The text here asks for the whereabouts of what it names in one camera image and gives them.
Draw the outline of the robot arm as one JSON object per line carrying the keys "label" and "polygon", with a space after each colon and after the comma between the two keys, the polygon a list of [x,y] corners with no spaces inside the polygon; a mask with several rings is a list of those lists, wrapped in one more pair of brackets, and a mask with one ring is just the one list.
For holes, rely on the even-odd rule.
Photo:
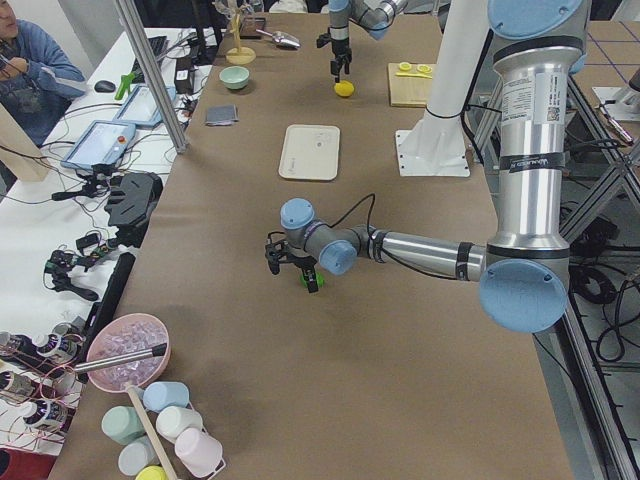
{"label": "robot arm", "polygon": [[587,1],[454,1],[444,28],[434,82],[423,117],[397,134],[404,176],[466,174],[462,114],[485,50],[501,98],[499,207],[485,245],[378,229],[342,228],[319,219],[311,203],[287,201],[279,241],[265,257],[273,273],[298,267],[309,291],[316,271],[347,272],[359,257],[394,261],[446,280],[475,281],[483,310],[497,324],[535,333],[564,314],[569,245],[559,231],[565,165],[568,80],[584,62]]}
{"label": "robot arm", "polygon": [[322,48],[326,44],[331,45],[333,59],[330,61],[330,71],[336,83],[341,81],[342,73],[350,73],[352,50],[349,25],[353,23],[379,40],[393,24],[395,17],[405,10],[407,4],[407,1],[380,1],[373,8],[365,1],[328,2],[329,27],[326,33],[317,38],[316,46]]}

